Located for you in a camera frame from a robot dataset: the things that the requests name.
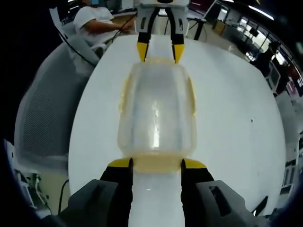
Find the gray chair back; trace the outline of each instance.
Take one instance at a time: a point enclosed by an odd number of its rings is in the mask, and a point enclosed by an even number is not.
[[[93,51],[76,36],[71,46],[91,58]],[[78,71],[75,54],[66,43],[58,46],[41,64],[35,79],[24,95],[15,124],[16,158],[20,165],[38,171],[67,173],[71,129],[86,83],[94,70]]]

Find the white tabletop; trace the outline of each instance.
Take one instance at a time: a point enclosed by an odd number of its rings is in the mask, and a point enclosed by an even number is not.
[[[125,78],[139,62],[136,42],[136,35],[117,38],[83,92],[70,141],[72,194],[122,157],[118,106]],[[255,67],[225,50],[188,39],[185,45],[180,64],[196,94],[197,145],[192,158],[240,194],[248,210],[269,196],[264,214],[270,214],[283,181],[285,139],[267,82]],[[153,35],[148,56],[172,58],[169,36]]]

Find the floor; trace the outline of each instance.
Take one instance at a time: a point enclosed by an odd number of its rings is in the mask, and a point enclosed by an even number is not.
[[[167,19],[165,17],[162,17],[158,20],[159,27],[154,31],[156,34],[164,34],[166,21]],[[189,26],[191,27],[194,24],[195,22],[191,21]],[[197,25],[194,26],[191,30],[189,30],[187,34],[187,38],[193,39],[196,33],[196,28]],[[167,35],[170,34],[169,25],[166,34]],[[204,25],[204,29],[200,35],[199,41],[216,45],[228,52],[237,55],[240,58],[246,59],[245,55],[243,55],[233,43],[215,34],[212,31],[211,25],[209,24]],[[49,196],[48,199],[49,208],[51,209],[53,214],[57,214],[61,188],[63,183],[68,178],[68,176],[58,173],[50,173],[50,172],[42,172],[40,176],[41,176],[41,182],[40,182],[41,191],[44,195]],[[67,184],[63,191],[62,209],[66,208],[69,197],[70,197],[70,189],[69,189],[69,184]]]

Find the plastic container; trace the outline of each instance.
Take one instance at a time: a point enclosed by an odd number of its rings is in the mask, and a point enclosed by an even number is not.
[[[133,66],[120,104],[118,145],[144,166],[190,155],[196,148],[195,96],[184,67],[151,58]]]

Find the dark ceiling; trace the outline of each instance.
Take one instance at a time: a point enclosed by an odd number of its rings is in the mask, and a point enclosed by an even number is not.
[[[221,3],[239,11],[242,15],[254,20],[273,33],[287,46],[297,64],[303,69],[303,54],[296,44],[303,41],[303,20],[301,18],[300,1],[287,0],[234,0],[234,3],[220,0]],[[271,15],[275,20],[251,10],[248,5],[256,7]]]

